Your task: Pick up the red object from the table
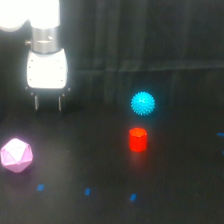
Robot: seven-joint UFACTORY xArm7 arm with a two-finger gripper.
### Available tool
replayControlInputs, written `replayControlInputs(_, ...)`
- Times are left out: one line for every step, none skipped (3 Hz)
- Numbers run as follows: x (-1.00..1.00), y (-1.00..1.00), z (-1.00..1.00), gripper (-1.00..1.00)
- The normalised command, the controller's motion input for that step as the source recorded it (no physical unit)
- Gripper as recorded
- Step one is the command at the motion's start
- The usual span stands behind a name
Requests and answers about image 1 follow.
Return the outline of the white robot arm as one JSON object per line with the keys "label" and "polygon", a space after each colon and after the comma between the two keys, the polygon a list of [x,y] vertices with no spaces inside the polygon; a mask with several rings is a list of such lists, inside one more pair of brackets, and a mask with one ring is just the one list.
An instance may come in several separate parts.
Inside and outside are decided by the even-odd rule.
{"label": "white robot arm", "polygon": [[34,90],[62,90],[67,85],[68,64],[59,39],[60,0],[0,0],[0,30],[15,32],[30,22],[32,37],[26,80]]}

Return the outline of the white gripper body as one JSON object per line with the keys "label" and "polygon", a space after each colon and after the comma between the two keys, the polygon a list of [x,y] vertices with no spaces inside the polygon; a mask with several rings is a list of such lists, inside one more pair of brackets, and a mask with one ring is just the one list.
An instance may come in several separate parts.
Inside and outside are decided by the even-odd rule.
{"label": "white gripper body", "polygon": [[27,86],[35,90],[63,90],[68,81],[65,50],[53,54],[29,51],[26,69]]}

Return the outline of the thin metal gripper finger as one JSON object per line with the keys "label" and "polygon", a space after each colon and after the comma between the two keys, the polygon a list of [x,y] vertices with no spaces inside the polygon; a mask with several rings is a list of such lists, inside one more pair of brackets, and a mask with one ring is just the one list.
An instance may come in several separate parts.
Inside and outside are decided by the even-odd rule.
{"label": "thin metal gripper finger", "polygon": [[62,111],[62,99],[61,99],[61,96],[59,96],[59,98],[58,98],[58,109],[59,109],[59,111]]}
{"label": "thin metal gripper finger", "polygon": [[35,101],[35,110],[38,110],[38,96],[36,95],[34,98]]}

